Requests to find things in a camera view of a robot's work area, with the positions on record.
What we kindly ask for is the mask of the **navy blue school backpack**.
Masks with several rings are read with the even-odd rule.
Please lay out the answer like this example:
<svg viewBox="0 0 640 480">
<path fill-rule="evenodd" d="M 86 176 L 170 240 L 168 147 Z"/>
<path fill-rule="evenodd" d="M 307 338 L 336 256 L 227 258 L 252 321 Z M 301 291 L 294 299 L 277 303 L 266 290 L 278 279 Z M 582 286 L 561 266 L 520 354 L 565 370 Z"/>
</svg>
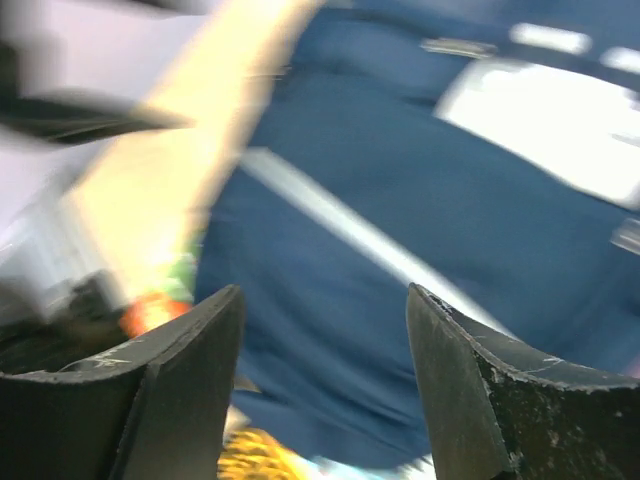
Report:
<svg viewBox="0 0 640 480">
<path fill-rule="evenodd" d="M 324 2 L 212 206 L 227 284 L 232 403 L 306 460 L 433 464 L 412 284 L 639 382 L 638 3 Z"/>
</svg>

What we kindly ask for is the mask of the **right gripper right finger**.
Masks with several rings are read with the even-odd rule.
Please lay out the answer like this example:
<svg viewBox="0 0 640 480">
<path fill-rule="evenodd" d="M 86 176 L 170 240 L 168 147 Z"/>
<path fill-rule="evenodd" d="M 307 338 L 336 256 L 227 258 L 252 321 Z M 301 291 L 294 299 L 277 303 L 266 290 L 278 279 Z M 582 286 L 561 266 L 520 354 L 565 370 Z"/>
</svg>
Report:
<svg viewBox="0 0 640 480">
<path fill-rule="evenodd" d="M 406 318 L 437 478 L 638 478 L 637 379 L 534 349 L 417 284 Z"/>
</svg>

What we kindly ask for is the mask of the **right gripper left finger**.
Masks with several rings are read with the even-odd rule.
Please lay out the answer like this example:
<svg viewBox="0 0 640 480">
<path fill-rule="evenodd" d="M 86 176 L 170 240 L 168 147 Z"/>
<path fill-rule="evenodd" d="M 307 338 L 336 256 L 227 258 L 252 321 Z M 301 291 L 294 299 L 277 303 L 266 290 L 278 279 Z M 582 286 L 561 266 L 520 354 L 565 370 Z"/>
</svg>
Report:
<svg viewBox="0 0 640 480">
<path fill-rule="evenodd" d="M 244 327 L 227 286 L 130 340 L 114 319 L 40 321 L 1 290 L 5 479 L 213 479 Z"/>
</svg>

